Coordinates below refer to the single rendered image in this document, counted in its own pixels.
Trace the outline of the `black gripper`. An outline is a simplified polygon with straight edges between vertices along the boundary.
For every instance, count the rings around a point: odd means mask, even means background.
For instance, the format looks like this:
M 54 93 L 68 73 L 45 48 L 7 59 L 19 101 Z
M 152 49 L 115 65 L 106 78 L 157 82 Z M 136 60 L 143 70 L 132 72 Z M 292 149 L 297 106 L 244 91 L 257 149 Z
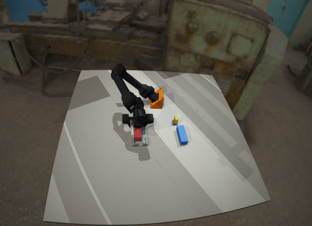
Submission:
M 146 114 L 147 116 L 147 121 L 145 122 L 145 126 L 147 124 L 151 124 L 154 122 L 154 118 L 153 118 L 153 114 Z M 122 115 L 122 123 L 125 123 L 127 125 L 129 125 L 129 127 L 131 127 L 130 121 L 133 120 L 133 117 L 129 117 L 129 114 L 123 114 Z M 144 126 L 144 128 L 145 128 Z

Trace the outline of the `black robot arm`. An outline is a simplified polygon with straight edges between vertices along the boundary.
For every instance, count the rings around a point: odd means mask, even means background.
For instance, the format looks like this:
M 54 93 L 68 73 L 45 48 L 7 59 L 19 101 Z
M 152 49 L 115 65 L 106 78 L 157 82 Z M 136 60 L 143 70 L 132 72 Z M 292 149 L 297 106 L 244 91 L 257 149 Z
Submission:
M 124 80 L 126 80 L 129 84 L 136 88 L 139 91 L 141 97 L 145 99 L 148 97 L 152 101 L 152 103 L 159 99 L 159 93 L 156 93 L 155 89 L 152 86 L 148 86 L 147 84 L 141 84 L 138 80 L 136 80 L 133 76 L 126 72 L 124 65 L 121 63 L 118 63 L 111 70 L 111 78 L 114 80 L 119 91 L 121 92 L 121 100 L 123 102 L 123 105 L 128 109 L 131 114 L 133 112 L 135 113 L 135 116 L 133 116 L 134 128 L 141 128 L 145 126 L 147 116 L 144 109 L 144 103 L 140 97 L 137 97 L 136 95 L 134 95 L 133 92 L 129 91 Z M 134 107 L 130 109 L 130 107 L 133 105 Z

